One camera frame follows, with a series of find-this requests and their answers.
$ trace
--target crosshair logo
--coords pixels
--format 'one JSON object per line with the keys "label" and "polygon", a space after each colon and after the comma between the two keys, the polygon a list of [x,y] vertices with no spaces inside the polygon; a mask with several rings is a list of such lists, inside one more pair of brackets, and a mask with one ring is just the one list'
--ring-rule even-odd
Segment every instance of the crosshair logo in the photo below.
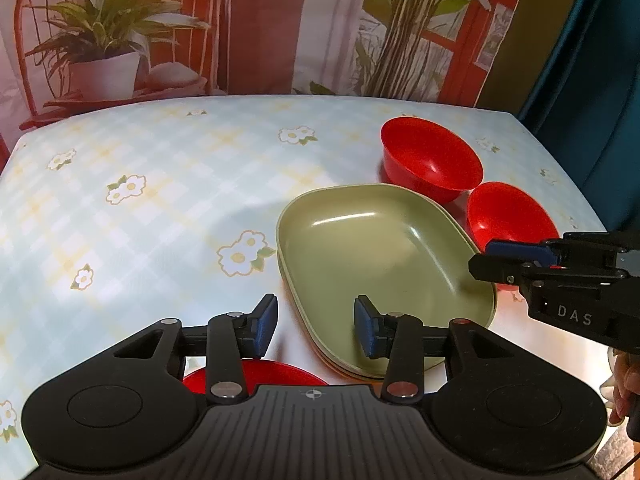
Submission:
{"label": "crosshair logo", "polygon": [[305,392],[305,397],[307,399],[316,400],[322,397],[324,394],[319,390],[308,390]]}

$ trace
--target olive green dish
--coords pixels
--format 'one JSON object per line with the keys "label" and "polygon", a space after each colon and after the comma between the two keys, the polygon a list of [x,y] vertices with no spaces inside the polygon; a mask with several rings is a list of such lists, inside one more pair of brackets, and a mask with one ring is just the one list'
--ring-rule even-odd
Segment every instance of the olive green dish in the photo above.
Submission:
{"label": "olive green dish", "polygon": [[[387,359],[370,360],[353,329],[353,301],[404,312],[426,325],[466,317],[488,326],[495,287],[468,272],[478,249],[441,206],[391,184],[338,186],[290,202],[276,229],[278,262],[313,342],[336,367],[381,378]],[[425,367],[439,358],[426,358]]]}

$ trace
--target teal curtain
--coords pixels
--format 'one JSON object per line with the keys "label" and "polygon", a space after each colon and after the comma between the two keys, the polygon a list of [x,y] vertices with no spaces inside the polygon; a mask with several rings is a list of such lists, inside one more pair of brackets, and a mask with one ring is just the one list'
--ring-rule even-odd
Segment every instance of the teal curtain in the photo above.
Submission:
{"label": "teal curtain", "polygon": [[640,0],[576,0],[518,118],[607,229],[640,228]]}

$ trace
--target floral tablecloth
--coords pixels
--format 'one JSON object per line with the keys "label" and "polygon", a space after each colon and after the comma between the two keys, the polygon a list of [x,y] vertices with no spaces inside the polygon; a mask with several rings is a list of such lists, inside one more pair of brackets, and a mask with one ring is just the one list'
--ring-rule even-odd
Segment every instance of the floral tablecloth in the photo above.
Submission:
{"label": "floral tablecloth", "polygon": [[[308,190],[378,182],[380,126],[402,114],[459,134],[485,180],[528,192],[559,232],[603,229],[542,145],[500,112],[203,97],[111,108],[23,136],[0,177],[0,478],[35,465],[20,410],[37,386],[163,317],[204,324],[273,292],[279,322],[267,357],[348,382],[316,356],[284,293],[276,221]],[[460,221],[464,199],[449,207]],[[492,330],[594,388],[609,375],[602,346],[528,319],[517,293],[500,293]],[[441,367],[426,374],[430,388],[443,382]]]}

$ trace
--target red plastic bowl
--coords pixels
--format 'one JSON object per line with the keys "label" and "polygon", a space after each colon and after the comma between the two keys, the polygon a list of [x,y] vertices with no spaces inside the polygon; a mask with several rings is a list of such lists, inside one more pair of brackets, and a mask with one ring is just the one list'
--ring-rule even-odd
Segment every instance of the red plastic bowl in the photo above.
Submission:
{"label": "red plastic bowl", "polygon": [[380,137],[386,175],[393,184],[446,204],[482,182],[476,152],[439,124],[396,117],[382,126]]}
{"label": "red plastic bowl", "polygon": [[466,220],[481,251],[494,238],[532,244],[558,238],[542,206],[523,190],[503,182],[485,182],[471,192]]}
{"label": "red plastic bowl", "polygon": [[[242,359],[246,388],[251,395],[258,384],[286,384],[288,386],[327,386],[322,379],[295,366],[267,359]],[[182,382],[195,394],[203,394],[205,369],[187,375]]]}

